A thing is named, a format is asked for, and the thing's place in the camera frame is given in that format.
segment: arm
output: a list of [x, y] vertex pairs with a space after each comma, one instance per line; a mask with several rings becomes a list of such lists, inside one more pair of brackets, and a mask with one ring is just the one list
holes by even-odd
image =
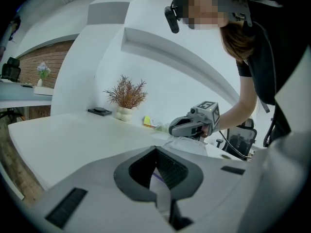
[[238, 103], [220, 116], [220, 130], [229, 129], [244, 123], [255, 110], [257, 94], [251, 77], [240, 77], [241, 89]]

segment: person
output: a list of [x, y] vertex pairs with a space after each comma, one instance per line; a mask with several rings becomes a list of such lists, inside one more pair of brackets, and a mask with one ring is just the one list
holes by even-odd
[[16, 31], [19, 29], [20, 27], [20, 17], [19, 16], [15, 16], [13, 18], [13, 20], [10, 22], [9, 27], [7, 28], [7, 30], [5, 31], [1, 41], [0, 41], [0, 61], [2, 60], [4, 51], [6, 50], [6, 45], [8, 43], [8, 41], [13, 40], [13, 36], [16, 33]]
[[[219, 28], [225, 51], [237, 63], [241, 81], [240, 98], [232, 109], [220, 116], [214, 132], [245, 122], [254, 112], [259, 97], [264, 103], [276, 106], [269, 142], [268, 135], [265, 139], [270, 144], [291, 131], [274, 97], [294, 71], [308, 43], [301, 43], [303, 31], [299, 30], [299, 24], [286, 20], [288, 16], [281, 6], [249, 2], [253, 21], [250, 27], [247, 21], [230, 21], [229, 13], [221, 11], [217, 2], [173, 0], [173, 5], [182, 9], [179, 12], [191, 29], [205, 28], [206, 25]], [[203, 132], [203, 137], [213, 133], [209, 127], [204, 127]]]

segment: small flower pot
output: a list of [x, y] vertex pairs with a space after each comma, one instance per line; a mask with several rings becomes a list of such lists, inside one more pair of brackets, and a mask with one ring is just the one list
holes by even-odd
[[133, 116], [132, 109], [127, 109], [123, 107], [119, 107], [117, 109], [116, 119], [122, 120], [124, 122], [128, 122], [129, 120], [131, 120], [132, 116]]
[[42, 79], [39, 79], [37, 86], [42, 86]]

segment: black t-shirt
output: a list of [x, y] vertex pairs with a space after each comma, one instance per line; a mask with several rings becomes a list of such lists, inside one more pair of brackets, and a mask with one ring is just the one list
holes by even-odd
[[[246, 60], [247, 64], [237, 62], [239, 74], [243, 77], [252, 77], [260, 100], [275, 105], [276, 91], [280, 90], [294, 71], [308, 42], [307, 39], [303, 39], [304, 31], [301, 30], [301, 26], [297, 22], [288, 21], [284, 9], [256, 2], [250, 3], [249, 6], [253, 26], [249, 27], [244, 23], [243, 32], [247, 36], [255, 36], [255, 50]], [[275, 140], [290, 131], [287, 120], [280, 110], [271, 139]]]

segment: brick wall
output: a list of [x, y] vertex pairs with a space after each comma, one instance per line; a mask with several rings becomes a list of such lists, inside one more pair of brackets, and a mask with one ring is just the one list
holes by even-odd
[[[37, 66], [45, 62], [51, 69], [49, 77], [43, 80], [42, 86], [54, 88], [60, 67], [74, 41], [64, 41], [46, 47], [36, 49], [19, 57], [21, 68], [19, 80], [21, 83], [32, 83], [36, 85], [39, 80]], [[51, 106], [29, 107], [29, 118], [36, 119], [49, 117]]]

